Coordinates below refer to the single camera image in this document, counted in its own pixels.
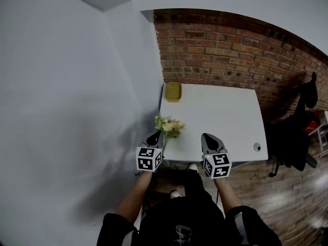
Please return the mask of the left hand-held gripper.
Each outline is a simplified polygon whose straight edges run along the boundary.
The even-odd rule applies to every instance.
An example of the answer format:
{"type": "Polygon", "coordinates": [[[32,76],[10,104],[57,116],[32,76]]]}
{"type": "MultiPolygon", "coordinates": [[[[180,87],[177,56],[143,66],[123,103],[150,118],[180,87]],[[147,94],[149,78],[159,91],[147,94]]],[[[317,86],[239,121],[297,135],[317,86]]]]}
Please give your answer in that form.
{"type": "Polygon", "coordinates": [[[163,159],[163,136],[160,130],[148,134],[136,148],[136,168],[155,172],[163,159]]]}

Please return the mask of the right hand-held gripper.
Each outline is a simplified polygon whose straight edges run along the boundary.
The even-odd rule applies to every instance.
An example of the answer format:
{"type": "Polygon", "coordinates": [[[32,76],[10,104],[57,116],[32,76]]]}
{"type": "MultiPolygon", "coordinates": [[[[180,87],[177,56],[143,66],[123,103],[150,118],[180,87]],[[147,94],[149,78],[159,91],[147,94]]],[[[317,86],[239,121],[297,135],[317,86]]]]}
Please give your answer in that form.
{"type": "Polygon", "coordinates": [[[209,133],[201,136],[202,166],[211,179],[226,178],[230,174],[232,162],[222,140],[209,133]]]}

